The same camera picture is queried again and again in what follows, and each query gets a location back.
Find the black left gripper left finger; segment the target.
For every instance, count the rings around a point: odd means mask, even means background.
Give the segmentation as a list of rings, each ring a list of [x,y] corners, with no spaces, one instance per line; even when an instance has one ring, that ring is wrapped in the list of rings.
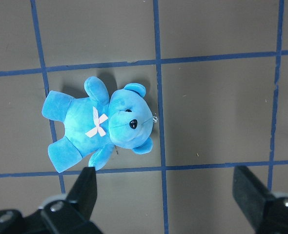
[[[101,234],[90,221],[96,200],[96,171],[85,167],[66,197],[51,197],[33,214],[0,210],[0,234]]]

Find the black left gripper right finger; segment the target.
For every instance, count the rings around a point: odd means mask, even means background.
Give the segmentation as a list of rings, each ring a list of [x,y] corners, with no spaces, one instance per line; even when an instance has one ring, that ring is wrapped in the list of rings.
[[[247,166],[236,166],[232,195],[255,234],[288,234],[288,194],[271,192]]]

